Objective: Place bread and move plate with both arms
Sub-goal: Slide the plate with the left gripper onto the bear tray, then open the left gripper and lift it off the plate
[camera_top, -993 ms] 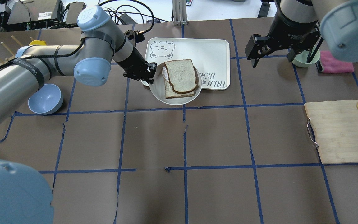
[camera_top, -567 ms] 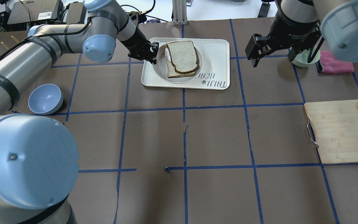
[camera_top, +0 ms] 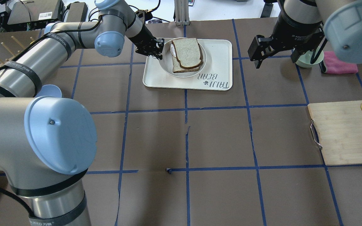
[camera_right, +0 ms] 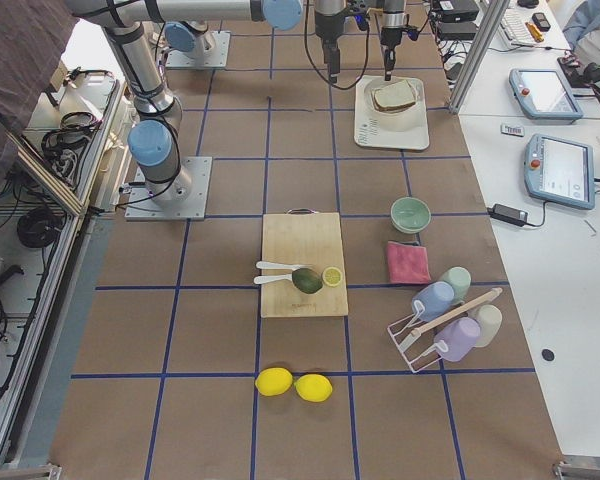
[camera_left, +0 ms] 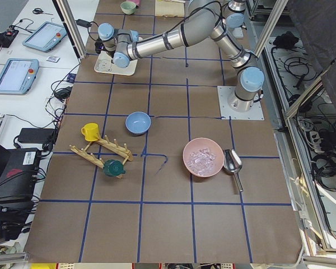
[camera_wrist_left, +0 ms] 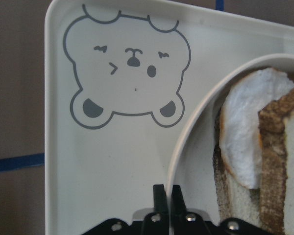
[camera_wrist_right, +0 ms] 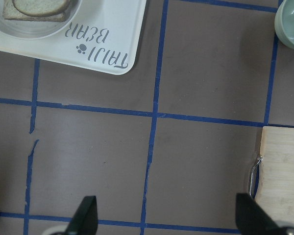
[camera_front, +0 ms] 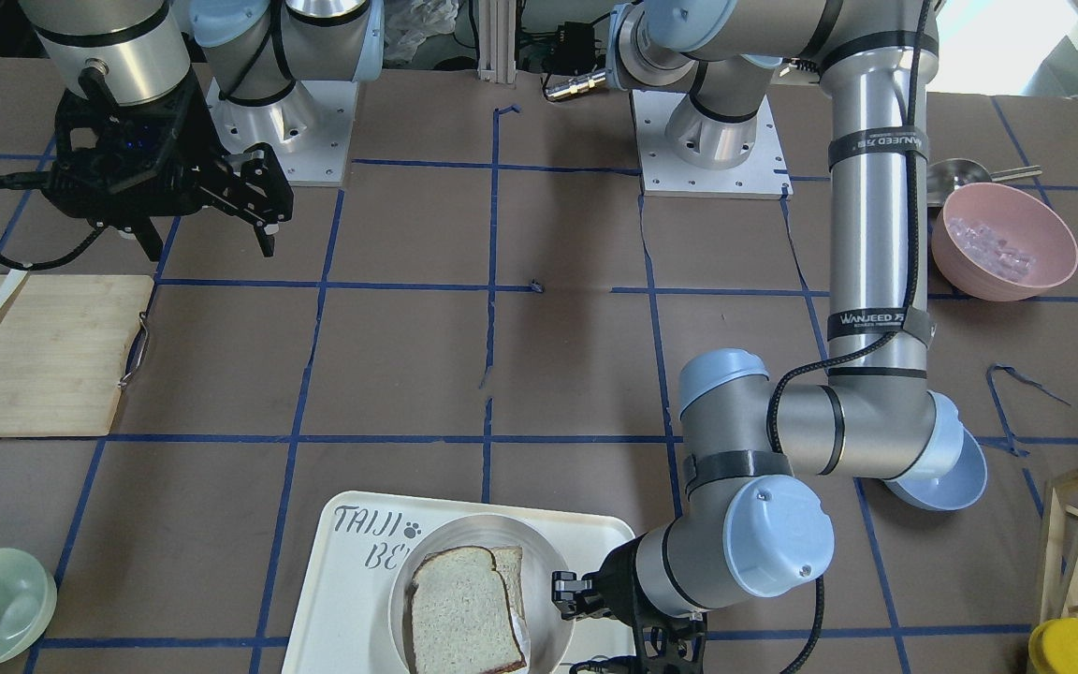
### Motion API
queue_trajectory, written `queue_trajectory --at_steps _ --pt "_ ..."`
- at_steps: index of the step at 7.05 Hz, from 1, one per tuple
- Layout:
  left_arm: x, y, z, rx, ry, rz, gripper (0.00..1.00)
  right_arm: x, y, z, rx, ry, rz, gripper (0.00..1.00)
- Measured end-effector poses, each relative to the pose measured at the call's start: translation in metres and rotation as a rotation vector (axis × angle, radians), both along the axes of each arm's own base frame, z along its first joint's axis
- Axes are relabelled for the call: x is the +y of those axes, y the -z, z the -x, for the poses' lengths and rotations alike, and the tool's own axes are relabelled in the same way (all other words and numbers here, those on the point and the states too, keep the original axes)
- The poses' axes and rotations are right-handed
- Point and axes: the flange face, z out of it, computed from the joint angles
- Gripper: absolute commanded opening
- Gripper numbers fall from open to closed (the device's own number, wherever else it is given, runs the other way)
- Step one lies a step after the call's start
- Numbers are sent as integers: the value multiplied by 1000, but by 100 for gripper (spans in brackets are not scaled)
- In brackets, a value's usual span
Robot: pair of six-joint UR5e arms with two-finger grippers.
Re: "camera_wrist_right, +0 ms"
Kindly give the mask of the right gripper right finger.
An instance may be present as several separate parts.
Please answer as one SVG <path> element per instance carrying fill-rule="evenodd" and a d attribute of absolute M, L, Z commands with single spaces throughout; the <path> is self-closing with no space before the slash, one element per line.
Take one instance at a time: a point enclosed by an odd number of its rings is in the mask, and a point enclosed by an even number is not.
<path fill-rule="evenodd" d="M 236 194 L 235 222 L 242 235 L 281 235 L 278 225 L 247 193 Z"/>

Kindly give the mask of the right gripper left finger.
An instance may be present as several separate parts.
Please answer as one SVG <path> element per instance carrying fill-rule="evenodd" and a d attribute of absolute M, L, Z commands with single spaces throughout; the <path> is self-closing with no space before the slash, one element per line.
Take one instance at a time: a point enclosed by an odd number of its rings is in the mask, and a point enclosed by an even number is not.
<path fill-rule="evenodd" d="M 65 235 L 95 235 L 98 230 L 96 196 L 85 196 L 64 231 Z"/>

